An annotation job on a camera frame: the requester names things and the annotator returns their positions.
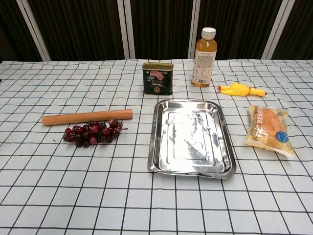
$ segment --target juice bottle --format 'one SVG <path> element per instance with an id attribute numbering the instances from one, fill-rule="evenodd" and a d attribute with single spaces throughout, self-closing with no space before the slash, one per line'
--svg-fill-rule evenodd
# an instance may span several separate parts
<path id="1" fill-rule="evenodd" d="M 217 43 L 214 40 L 216 30 L 214 28 L 203 28 L 201 36 L 196 44 L 194 71 L 192 85 L 197 87 L 208 87 L 211 82 Z"/>

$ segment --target white bottle cap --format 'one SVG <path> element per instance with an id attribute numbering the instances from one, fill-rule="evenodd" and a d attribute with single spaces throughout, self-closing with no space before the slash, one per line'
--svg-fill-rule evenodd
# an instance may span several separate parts
<path id="1" fill-rule="evenodd" d="M 216 30 L 214 28 L 203 28 L 201 37 L 206 40 L 211 40 L 215 37 Z"/>

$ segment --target curtain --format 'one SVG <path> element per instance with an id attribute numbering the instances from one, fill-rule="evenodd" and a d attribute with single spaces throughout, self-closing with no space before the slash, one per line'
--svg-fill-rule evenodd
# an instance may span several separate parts
<path id="1" fill-rule="evenodd" d="M 296 0 L 272 59 L 313 59 L 313 1 Z"/>
<path id="2" fill-rule="evenodd" d="M 0 56 L 2 60 L 42 61 L 15 0 L 0 2 Z"/>
<path id="3" fill-rule="evenodd" d="M 216 28 L 216 58 L 261 59 L 281 0 L 202 0 L 197 39 Z"/>
<path id="4" fill-rule="evenodd" d="M 28 0 L 52 60 L 124 59 L 115 0 Z"/>
<path id="5" fill-rule="evenodd" d="M 138 59 L 188 57 L 193 0 L 131 0 Z"/>

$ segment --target sealed food package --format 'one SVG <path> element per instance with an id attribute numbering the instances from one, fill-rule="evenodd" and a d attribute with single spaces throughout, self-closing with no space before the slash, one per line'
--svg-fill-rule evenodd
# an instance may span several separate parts
<path id="1" fill-rule="evenodd" d="M 246 144 L 276 151 L 287 157 L 295 156 L 287 135 L 287 109 L 250 105 L 249 112 L 251 125 Z"/>

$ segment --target green can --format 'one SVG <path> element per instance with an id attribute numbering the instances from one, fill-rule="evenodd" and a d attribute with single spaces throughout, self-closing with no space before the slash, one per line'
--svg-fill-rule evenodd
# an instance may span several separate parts
<path id="1" fill-rule="evenodd" d="M 145 94 L 172 94 L 173 67 L 171 63 L 144 63 L 142 65 L 143 92 Z"/>

